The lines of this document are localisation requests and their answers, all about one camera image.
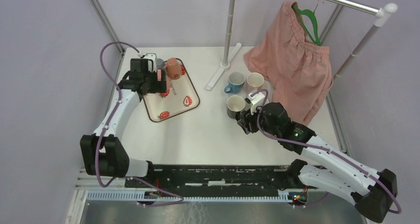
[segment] blue mug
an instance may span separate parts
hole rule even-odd
[[[245,84],[245,75],[241,72],[232,72],[229,74],[228,82],[229,84],[224,88],[224,92],[237,94]]]

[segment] green hanger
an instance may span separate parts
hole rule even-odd
[[[295,10],[297,12],[298,19],[299,19],[303,29],[305,30],[305,32],[308,34],[309,38],[312,40],[312,42],[315,43],[318,46],[321,46],[321,41],[319,40],[319,37],[318,37],[318,22],[316,20],[315,13],[312,12],[311,10],[309,10],[309,9],[300,10],[296,5],[292,5],[292,8],[293,8],[293,10]],[[312,26],[314,27],[315,40],[312,37],[312,35],[309,33],[305,24],[303,23],[301,15],[307,16],[311,20]]]

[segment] strawberry tray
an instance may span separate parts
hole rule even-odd
[[[145,106],[149,119],[160,122],[180,115],[200,104],[200,98],[191,82],[190,76],[181,59],[177,60],[182,66],[182,76],[170,81],[170,88],[166,93],[147,94],[144,96]]]

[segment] metal pole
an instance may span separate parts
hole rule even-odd
[[[329,34],[329,31],[331,30],[332,26],[335,24],[335,21],[337,20],[338,16],[341,14],[341,10],[343,10],[343,7],[344,6],[340,4],[337,4],[337,6],[335,7],[334,11],[332,12],[326,26],[324,27],[319,37],[319,40],[321,41],[321,43],[325,41],[325,38]]]
[[[120,40],[117,37],[117,34],[115,33],[111,23],[109,22],[108,17],[105,14],[104,9],[102,8],[101,4],[99,3],[99,0],[90,0],[90,2],[93,5],[93,8],[95,9],[96,13],[98,14],[99,18],[102,21],[102,24],[105,26],[106,31],[108,31],[109,36],[114,42],[119,42]],[[124,52],[123,47],[120,44],[115,44],[117,46],[118,51],[122,54]]]
[[[362,11],[362,12],[367,12],[369,14],[373,14],[373,15],[377,15],[380,11],[380,8],[377,7],[372,7],[366,4],[362,4],[359,2],[355,2],[352,0],[326,0],[326,1],[330,1],[330,2],[334,2],[346,7],[350,7],[350,8],[354,8],[356,10]]]
[[[230,36],[232,35],[233,9],[235,7],[235,0],[229,2],[229,12],[227,15],[226,39],[224,41],[224,53],[222,64],[228,65],[227,58],[229,56]]]
[[[359,42],[359,44],[356,46],[356,48],[353,50],[353,52],[347,57],[347,60],[343,63],[343,65],[338,69],[337,73],[334,75],[333,79],[335,80],[337,77],[341,76],[341,73],[346,69],[346,67],[352,62],[354,57],[356,57],[359,52],[363,49],[363,47],[366,45],[366,42],[368,42],[371,37],[377,32],[377,30],[380,27],[377,27],[373,25],[369,31],[366,33],[366,35],[363,37],[363,39]]]

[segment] mug handle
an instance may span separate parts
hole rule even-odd
[[[228,84],[225,88],[224,88],[224,92],[227,94],[230,94],[233,92],[232,90],[232,86],[230,86],[230,84]]]

